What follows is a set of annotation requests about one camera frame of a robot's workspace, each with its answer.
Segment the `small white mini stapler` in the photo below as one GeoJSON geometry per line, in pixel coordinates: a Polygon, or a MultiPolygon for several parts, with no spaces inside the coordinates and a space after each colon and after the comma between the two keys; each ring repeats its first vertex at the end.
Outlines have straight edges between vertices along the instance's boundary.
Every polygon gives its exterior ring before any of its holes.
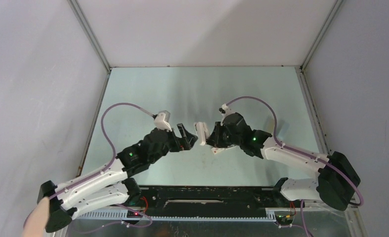
{"type": "Polygon", "coordinates": [[[207,139],[210,137],[210,132],[208,130],[207,124],[205,122],[199,121],[194,123],[194,127],[200,146],[205,146],[207,143],[207,139]]]}

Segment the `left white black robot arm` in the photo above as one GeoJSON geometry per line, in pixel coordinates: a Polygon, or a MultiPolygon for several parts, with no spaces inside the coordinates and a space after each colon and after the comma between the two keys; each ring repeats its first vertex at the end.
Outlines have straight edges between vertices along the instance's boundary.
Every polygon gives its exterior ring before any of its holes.
{"type": "Polygon", "coordinates": [[[133,178],[146,171],[168,153],[191,150],[198,137],[177,124],[181,134],[154,128],[137,143],[124,148],[112,160],[84,176],[63,184],[47,181],[40,186],[38,200],[48,197],[47,233],[68,226],[77,217],[93,210],[119,204],[136,205],[141,189],[133,178]]]}

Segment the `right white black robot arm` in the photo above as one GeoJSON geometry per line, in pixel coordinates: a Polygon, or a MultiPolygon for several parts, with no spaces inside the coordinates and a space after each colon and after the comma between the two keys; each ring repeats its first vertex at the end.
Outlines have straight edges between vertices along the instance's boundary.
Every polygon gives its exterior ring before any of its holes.
{"type": "Polygon", "coordinates": [[[361,182],[344,154],[327,155],[289,147],[277,142],[275,136],[266,131],[251,129],[239,113],[215,122],[212,133],[205,136],[205,143],[221,149],[238,146],[251,157],[276,161],[306,173],[307,179],[281,178],[277,182],[272,193],[277,206],[305,199],[322,201],[333,209],[344,211],[352,204],[355,188],[361,182]]]}

